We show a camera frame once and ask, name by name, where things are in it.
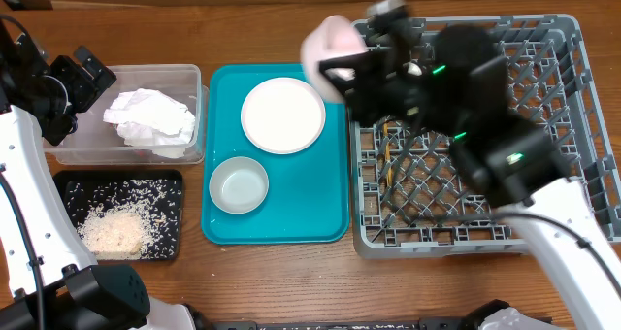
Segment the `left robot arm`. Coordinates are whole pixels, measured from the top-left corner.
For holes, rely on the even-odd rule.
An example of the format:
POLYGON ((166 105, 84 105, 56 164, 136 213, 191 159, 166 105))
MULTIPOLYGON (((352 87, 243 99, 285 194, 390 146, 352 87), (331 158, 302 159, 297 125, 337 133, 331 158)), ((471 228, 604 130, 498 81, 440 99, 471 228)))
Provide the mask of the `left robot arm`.
POLYGON ((28 31, 1 31, 1 245, 14 301, 4 329, 208 329, 148 295, 129 265, 100 265, 70 221, 45 158, 115 82, 86 47, 48 63, 28 31))

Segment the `white napkin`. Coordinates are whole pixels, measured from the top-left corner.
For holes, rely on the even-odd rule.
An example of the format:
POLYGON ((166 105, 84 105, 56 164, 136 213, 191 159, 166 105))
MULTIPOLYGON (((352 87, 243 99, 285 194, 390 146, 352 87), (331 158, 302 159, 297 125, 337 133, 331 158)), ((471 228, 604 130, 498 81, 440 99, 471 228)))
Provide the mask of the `white napkin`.
POLYGON ((128 146, 181 145, 191 141, 196 118, 188 107, 154 89, 121 92, 104 111, 128 146))

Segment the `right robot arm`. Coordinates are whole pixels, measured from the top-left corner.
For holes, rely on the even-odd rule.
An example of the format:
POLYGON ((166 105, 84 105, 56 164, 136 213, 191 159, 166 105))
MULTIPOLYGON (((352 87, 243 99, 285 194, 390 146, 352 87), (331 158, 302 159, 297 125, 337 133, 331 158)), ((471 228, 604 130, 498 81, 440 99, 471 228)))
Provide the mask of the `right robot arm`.
POLYGON ((368 49, 343 16, 327 17, 309 34, 301 58, 311 85, 362 125, 392 116, 448 136, 459 176, 525 241, 575 325, 618 328, 619 257, 559 148, 510 107, 507 61, 490 34, 448 26, 433 38, 430 62, 416 63, 406 9, 372 13, 368 25, 385 48, 368 49))

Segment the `cream cup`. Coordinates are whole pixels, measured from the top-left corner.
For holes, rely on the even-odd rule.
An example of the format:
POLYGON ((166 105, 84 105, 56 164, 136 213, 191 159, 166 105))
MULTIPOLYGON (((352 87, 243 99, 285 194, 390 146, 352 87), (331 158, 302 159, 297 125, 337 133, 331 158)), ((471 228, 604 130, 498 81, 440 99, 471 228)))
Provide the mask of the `cream cup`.
POLYGON ((423 74, 422 69, 414 62, 408 64, 407 72, 413 76, 421 76, 423 74))

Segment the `grey bowl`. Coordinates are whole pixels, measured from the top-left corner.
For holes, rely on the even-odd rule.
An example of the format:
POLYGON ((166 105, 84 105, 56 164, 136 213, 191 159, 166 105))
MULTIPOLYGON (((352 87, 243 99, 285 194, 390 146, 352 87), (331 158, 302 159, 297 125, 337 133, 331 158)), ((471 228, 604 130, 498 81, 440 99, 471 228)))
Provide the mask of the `grey bowl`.
POLYGON ((257 209, 269 191, 264 167, 249 157, 232 157, 212 172, 209 193, 213 203, 231 215, 244 215, 257 209))

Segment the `red sauce packet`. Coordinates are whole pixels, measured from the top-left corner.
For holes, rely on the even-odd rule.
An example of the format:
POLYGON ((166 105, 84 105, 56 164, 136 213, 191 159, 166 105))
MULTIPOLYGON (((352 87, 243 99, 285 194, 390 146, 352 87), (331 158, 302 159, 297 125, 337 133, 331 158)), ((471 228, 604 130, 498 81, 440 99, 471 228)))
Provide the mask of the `red sauce packet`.
POLYGON ((152 151, 149 149, 141 149, 141 148, 134 148, 132 150, 132 152, 138 156, 138 157, 150 157, 152 156, 152 151))

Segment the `pink bowl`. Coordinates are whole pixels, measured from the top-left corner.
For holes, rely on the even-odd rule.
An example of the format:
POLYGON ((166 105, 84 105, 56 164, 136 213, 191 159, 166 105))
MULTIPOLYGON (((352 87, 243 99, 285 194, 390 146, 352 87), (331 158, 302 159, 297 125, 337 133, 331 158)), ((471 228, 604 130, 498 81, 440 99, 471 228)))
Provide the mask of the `pink bowl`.
POLYGON ((318 63, 366 51, 364 40, 346 17, 327 17, 301 45, 301 63, 307 82, 325 102, 344 104, 343 96, 320 74, 318 63))

